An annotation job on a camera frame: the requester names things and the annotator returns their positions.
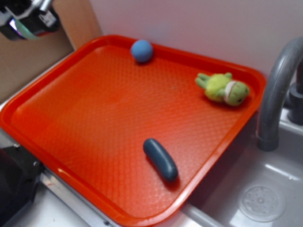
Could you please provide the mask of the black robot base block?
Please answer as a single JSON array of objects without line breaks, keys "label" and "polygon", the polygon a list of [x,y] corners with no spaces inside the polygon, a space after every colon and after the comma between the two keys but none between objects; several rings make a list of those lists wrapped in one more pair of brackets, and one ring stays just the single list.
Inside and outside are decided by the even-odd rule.
[{"label": "black robot base block", "polygon": [[0,225],[7,227],[35,200],[43,164],[21,145],[0,149]]}]

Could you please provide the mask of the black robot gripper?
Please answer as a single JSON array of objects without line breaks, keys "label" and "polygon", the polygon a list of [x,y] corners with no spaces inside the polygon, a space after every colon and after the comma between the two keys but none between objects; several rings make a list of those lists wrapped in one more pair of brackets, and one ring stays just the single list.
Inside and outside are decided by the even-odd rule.
[{"label": "black robot gripper", "polygon": [[0,2],[0,33],[7,39],[26,40],[17,31],[15,19],[40,38],[60,28],[60,18],[52,0],[2,0]]}]

